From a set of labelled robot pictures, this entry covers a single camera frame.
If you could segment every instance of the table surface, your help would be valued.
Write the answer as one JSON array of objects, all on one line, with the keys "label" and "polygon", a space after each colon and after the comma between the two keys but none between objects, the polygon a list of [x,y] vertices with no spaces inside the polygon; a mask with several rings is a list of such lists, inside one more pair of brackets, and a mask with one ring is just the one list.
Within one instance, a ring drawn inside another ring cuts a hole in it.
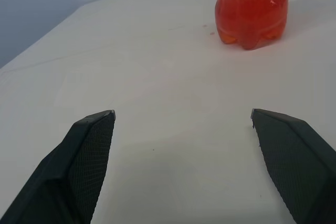
[{"label": "table surface", "polygon": [[219,41],[215,1],[93,2],[3,67],[0,215],[73,122],[114,109],[92,223],[294,223],[249,117],[336,148],[336,0],[290,0],[282,40],[253,51]]}]

